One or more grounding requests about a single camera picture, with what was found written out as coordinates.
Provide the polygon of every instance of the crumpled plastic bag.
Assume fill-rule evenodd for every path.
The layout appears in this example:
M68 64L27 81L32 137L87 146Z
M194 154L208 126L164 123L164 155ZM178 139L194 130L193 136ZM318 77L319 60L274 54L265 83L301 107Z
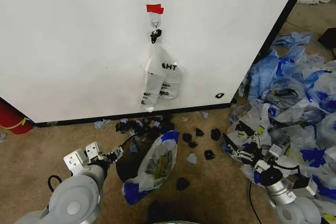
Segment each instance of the crumpled plastic bag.
M278 61L278 53L275 49L272 49L264 59L251 67L249 101L259 98L263 91L272 83L273 78L276 76Z
M309 43L311 39L311 32L298 33L296 31L290 34L283 34L281 37L276 38L273 45L283 45L284 47L299 46Z
M174 99L182 81L182 71L159 42L151 45L150 60L146 67L145 88L141 107L152 112L158 101Z
M122 193L129 205L134 205L168 178L176 163L179 132L169 131L158 137L141 162L138 175L128 179Z
M268 103L253 103L251 109L228 128L227 136L238 146L250 142L271 146L271 138L267 132L270 126L268 109Z
M277 76L288 76L291 77L296 68L296 64L299 59L305 54L304 47L293 46L289 49L287 54L279 59Z
M318 123L323 119L324 113L307 99L302 99L297 104L274 117L280 123Z
M313 126L302 128L300 125L292 125L271 131L270 136L272 142L287 139L291 146L295 146L300 150L312 150L318 148L314 139Z
M326 112L336 112L336 72L319 70L304 80L307 99Z
M312 69L319 69L325 64L324 58L321 55L302 55L296 62L294 73L292 77L300 82L303 82L308 75L313 71Z
M304 90L301 82L290 77L280 77L263 92L261 99L284 111L306 96Z
M336 145L336 113L326 116L317 124L317 142L326 148Z

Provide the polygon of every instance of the dark floor object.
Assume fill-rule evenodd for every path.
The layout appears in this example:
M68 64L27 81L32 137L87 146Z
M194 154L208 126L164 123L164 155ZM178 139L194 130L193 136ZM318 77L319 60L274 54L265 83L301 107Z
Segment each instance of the dark floor object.
M189 133L183 133L183 135L182 135L182 139L186 143L189 143L191 141L191 138L192 138L192 136Z
M317 41L331 50L332 54L336 58L334 51L336 49L336 28L328 28Z
M188 145L190 148L195 148L198 144L195 142L189 142Z
M203 136L204 135L204 132L199 129L199 128L196 128L196 136Z
M221 136L221 132L219 129L213 129L211 130L211 138L215 141L218 141Z
M179 178L176 183L176 189L178 191L183 191L185 188L187 188L190 185L189 181L185 178Z
M215 154L211 150L206 150L204 152L204 157L205 157L206 160L212 160L212 159L215 158Z

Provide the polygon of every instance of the wire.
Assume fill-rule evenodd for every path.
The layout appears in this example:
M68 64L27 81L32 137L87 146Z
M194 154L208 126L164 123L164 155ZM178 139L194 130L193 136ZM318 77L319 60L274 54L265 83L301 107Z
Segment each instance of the wire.
M278 165L277 163L274 163L274 166L277 166L277 167L279 167L281 169L285 169L285 170L298 170L298 175L299 175L299 177L301 177L301 170L300 170L299 165L297 165L295 167L284 167L282 165Z
M263 224L263 223L261 222L261 220L259 219L259 216L258 216L256 210L254 209L254 206L253 206L253 203L252 203L252 199L251 199L251 187L252 187L252 181L250 181L250 185L249 185L249 188L248 188L248 199L249 199L249 201L250 201L252 210L253 210L255 216L256 216L257 219L258 219L259 224Z
M49 187L50 191L53 193L53 192L54 192L54 188L53 188L52 185L51 185L51 179L52 179L52 178L57 179L58 182L59 182L60 184L62 183L62 179L61 179L59 176L57 176L57 175L51 175L51 176L48 178L48 187Z

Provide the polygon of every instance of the black fabric scrap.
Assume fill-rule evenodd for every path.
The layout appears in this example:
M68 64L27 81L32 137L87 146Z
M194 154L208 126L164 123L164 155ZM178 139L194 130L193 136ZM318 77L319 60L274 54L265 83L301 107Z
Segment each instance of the black fabric scrap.
M206 150L204 152L204 157L205 157L206 160L212 160L212 159L215 158L215 154L211 150Z
M195 148L198 144L195 142L189 142L188 145L190 148Z
M213 129L211 130L211 138L215 141L218 141L221 136L221 132L219 129Z
M187 188L190 185L189 181L185 178L179 178L176 183L176 189L178 191L183 191L185 188Z
M192 136L189 133L183 133L183 135L182 135L182 139L186 143L189 143L191 141L191 138L192 138Z
M203 135L204 135L203 131L199 128L196 128L196 136L203 136Z

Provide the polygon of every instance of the black object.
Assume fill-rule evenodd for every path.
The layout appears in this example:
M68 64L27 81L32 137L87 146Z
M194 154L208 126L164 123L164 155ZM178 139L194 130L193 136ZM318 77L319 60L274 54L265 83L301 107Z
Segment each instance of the black object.
M215 98L220 99L224 96L224 93L218 93L217 95L215 95Z
M258 219L259 224L262 224L262 223L261 223L261 220L259 219L259 216L258 216L258 214L257 214L257 211L254 209L254 206L253 206L253 203L252 203L252 199L251 199L251 187L252 187L252 181L250 181L250 185L249 185L249 187L248 187L248 199L249 199L249 201L250 201L252 210L253 210L255 216L256 216L257 219Z
M195 142L189 142L188 145L190 148L195 148L198 144Z
M54 188L52 187L51 185L51 179L52 178L55 178L58 180L58 182L61 184L62 183L62 179L57 176L57 175L51 175L49 178L48 178L48 187L49 187L49 190L53 193L54 192Z
M176 183L176 189L178 191L183 191L185 188L187 188L190 185L189 181L185 178L179 178Z
M203 135L204 135L203 131L199 128L196 128L196 136L203 136Z
M270 186L279 182L283 178L282 172L279 169L270 167L259 174L260 183L263 186Z
M205 157L206 160L212 160L212 159L215 158L215 154L211 150L206 150L204 152L204 157Z
M189 143L191 141L191 138L192 138L192 136L189 133L183 133L183 135L182 135L182 139L186 143Z
M332 54L336 58L334 52L334 49L336 49L336 28L328 28L317 41L331 50Z
M250 126L246 125L242 121L239 121L239 123L236 125L235 130L244 131L247 136L253 136L254 135L254 130L252 130L252 128Z
M151 41L152 44L154 44L156 42L156 39L159 38L162 34L162 30L161 29L155 29L154 31L152 31L151 33Z
M295 167L284 167L282 165L278 165L277 163L274 162L274 166L277 166L281 169L285 169L285 170L298 170L298 175L301 177L301 170L300 170L300 166L297 165Z
M293 189L305 188L309 185L310 178L302 176L301 178L295 180Z
M221 132L219 129L213 129L211 130L211 138L215 141L218 141L221 136Z
M255 142L251 142L250 144L246 145L243 149L243 152L253 154L254 156L253 161L247 160L245 158L241 159L243 164L251 165L252 167L254 167L257 164L257 162L263 158L262 150L258 148L258 145Z

